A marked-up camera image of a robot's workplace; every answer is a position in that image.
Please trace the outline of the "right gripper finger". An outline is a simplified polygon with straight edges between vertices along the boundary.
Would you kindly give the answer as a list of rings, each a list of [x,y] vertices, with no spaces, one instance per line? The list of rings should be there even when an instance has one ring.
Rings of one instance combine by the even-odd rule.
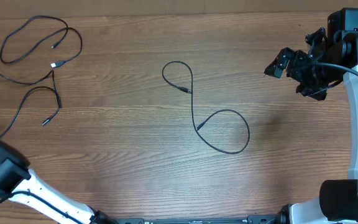
[[[306,52],[302,50],[297,50],[291,56],[288,66],[287,66],[287,76],[291,76],[291,72],[294,71],[296,68],[304,65],[306,63]]]
[[[283,71],[286,69],[289,61],[293,58],[293,51],[290,48],[281,49],[273,62],[269,64],[264,71],[265,75],[274,78],[281,78]]]

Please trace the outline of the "black USB-C cable long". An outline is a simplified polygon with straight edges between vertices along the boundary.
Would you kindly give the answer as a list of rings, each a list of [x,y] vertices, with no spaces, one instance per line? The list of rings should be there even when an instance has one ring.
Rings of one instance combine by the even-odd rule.
[[[177,84],[171,80],[174,66],[188,70],[190,84]],[[200,114],[202,105],[197,105],[198,94],[195,93],[195,74],[185,62],[174,60],[163,65],[161,76],[169,86],[190,96],[191,125],[195,134],[211,149],[223,154],[239,154],[250,143],[250,124],[245,116],[232,108],[216,109]]]

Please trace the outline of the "black USB-C cable short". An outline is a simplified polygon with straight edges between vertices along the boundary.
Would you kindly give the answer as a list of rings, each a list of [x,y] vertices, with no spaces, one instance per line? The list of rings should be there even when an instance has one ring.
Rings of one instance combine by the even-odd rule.
[[[13,80],[3,74],[0,73],[0,77],[2,78],[5,78],[6,80],[9,80],[10,82],[13,82],[13,83],[16,83],[16,84],[20,84],[20,85],[35,85],[45,79],[47,79],[48,77],[51,77],[52,78],[52,85],[53,87],[49,87],[49,86],[36,86],[36,87],[33,87],[31,88],[23,97],[23,99],[21,100],[20,104],[19,104],[19,107],[14,115],[14,117],[12,118],[9,126],[0,134],[0,139],[11,129],[12,125],[14,124],[17,116],[19,115],[20,113],[20,110],[21,108],[23,107],[26,99],[28,99],[28,97],[35,91],[35,90],[38,90],[38,89],[47,89],[47,90],[50,90],[52,91],[54,94],[55,94],[55,97],[56,97],[56,100],[57,100],[57,109],[56,111],[54,112],[54,114],[52,114],[51,116],[49,116],[43,123],[42,123],[42,126],[45,126],[46,124],[48,124],[49,122],[51,122],[52,119],[54,119],[54,117],[58,114],[58,112],[62,109],[62,101],[61,101],[61,98],[60,98],[60,95],[58,94],[58,91],[57,91],[57,86],[56,86],[56,82],[55,82],[55,71],[54,70],[51,70],[49,71],[46,76],[42,77],[41,79],[39,80],[36,80],[34,82],[28,82],[28,83],[25,83],[25,82],[19,82],[17,80]]]

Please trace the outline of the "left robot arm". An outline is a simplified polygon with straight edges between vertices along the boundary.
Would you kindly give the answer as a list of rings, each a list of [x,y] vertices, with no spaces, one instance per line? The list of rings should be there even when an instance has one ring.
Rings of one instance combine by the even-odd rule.
[[[0,204],[21,203],[58,223],[116,223],[105,213],[64,196],[29,165],[21,153],[0,140]]]

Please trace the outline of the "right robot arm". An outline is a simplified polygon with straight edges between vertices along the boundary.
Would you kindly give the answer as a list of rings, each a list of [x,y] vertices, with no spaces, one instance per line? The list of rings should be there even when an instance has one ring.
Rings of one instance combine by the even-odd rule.
[[[329,89],[346,87],[351,114],[351,161],[346,179],[325,180],[317,198],[284,206],[262,223],[358,223],[358,8],[329,15],[327,27],[305,37],[309,51],[284,48],[264,73],[298,82],[296,92],[324,100]]]

